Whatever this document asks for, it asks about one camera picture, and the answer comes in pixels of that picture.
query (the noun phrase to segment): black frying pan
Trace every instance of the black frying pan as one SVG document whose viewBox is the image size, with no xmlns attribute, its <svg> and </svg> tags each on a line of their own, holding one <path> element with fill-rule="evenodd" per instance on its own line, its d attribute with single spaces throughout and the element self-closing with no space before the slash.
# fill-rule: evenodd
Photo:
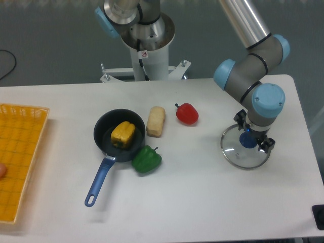
<svg viewBox="0 0 324 243">
<path fill-rule="evenodd" d="M 131 146 L 128 149 L 119 149 L 112 145 L 110 135 L 120 123 L 126 120 L 135 125 L 135 133 Z M 131 110 L 112 110 L 104 114 L 97 121 L 94 129 L 94 139 L 97 146 L 106 156 L 99 167 L 85 200 L 85 205 L 87 207 L 92 207 L 95 204 L 102 183 L 114 163 L 132 160 L 138 151 L 145 145 L 145 124 L 142 118 Z"/>
</svg>

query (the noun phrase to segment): blue joint cap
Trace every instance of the blue joint cap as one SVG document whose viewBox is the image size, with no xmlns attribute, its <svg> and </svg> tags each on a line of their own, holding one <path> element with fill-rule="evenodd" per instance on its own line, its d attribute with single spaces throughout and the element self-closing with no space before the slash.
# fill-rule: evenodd
<svg viewBox="0 0 324 243">
<path fill-rule="evenodd" d="M 252 105 L 259 115 L 274 118 L 282 111 L 285 99 L 285 93 L 278 85 L 262 84 L 253 92 Z"/>
<path fill-rule="evenodd" d="M 281 46 L 282 46 L 282 60 L 281 60 L 281 62 L 283 62 L 287 58 L 287 56 L 289 56 L 289 53 L 290 53 L 289 42 L 280 34 L 274 34 L 273 37 L 277 38 L 278 41 L 280 41 L 280 43 L 281 43 Z"/>
<path fill-rule="evenodd" d="M 222 88 L 222 90 L 225 89 L 226 82 L 234 64 L 235 62 L 232 59 L 227 59 L 218 66 L 214 73 L 214 81 Z"/>
<path fill-rule="evenodd" d="M 101 11 L 100 7 L 97 7 L 95 9 L 95 15 L 96 15 L 96 18 L 97 18 L 101 28 L 106 32 L 107 35 L 109 35 L 112 38 L 116 38 L 119 36 L 118 32 L 111 25 L 111 23 L 109 22 L 107 17 Z"/>
</svg>

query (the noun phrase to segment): bread loaf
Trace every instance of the bread loaf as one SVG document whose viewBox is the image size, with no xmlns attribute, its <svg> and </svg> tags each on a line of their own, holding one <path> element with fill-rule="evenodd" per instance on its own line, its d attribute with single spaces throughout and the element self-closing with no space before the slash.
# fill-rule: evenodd
<svg viewBox="0 0 324 243">
<path fill-rule="evenodd" d="M 164 120 L 166 118 L 166 111 L 163 107 L 155 106 L 151 108 L 148 116 L 146 132 L 150 137 L 159 138 L 162 134 Z"/>
</svg>

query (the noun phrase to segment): blue pan handle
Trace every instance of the blue pan handle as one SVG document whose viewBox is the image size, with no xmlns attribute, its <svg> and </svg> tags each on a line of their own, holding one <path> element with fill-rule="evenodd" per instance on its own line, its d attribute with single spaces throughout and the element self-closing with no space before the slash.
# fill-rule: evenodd
<svg viewBox="0 0 324 243">
<path fill-rule="evenodd" d="M 90 187 L 89 193 L 85 200 L 85 205 L 87 207 L 92 207 L 95 204 L 98 194 L 100 192 L 101 186 L 103 184 L 103 181 L 105 180 L 108 171 L 115 163 L 114 159 L 115 159 L 114 157 L 106 156 L 103 159 L 103 161 L 101 162 L 99 170 L 96 174 L 96 177 Z"/>
</svg>

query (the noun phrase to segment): orange tray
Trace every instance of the orange tray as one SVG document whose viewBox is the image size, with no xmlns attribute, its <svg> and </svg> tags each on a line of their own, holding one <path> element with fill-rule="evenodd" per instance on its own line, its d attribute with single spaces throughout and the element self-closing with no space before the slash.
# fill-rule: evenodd
<svg viewBox="0 0 324 243">
<path fill-rule="evenodd" d="M 14 224 L 49 109 L 0 104 L 0 223 Z"/>
</svg>

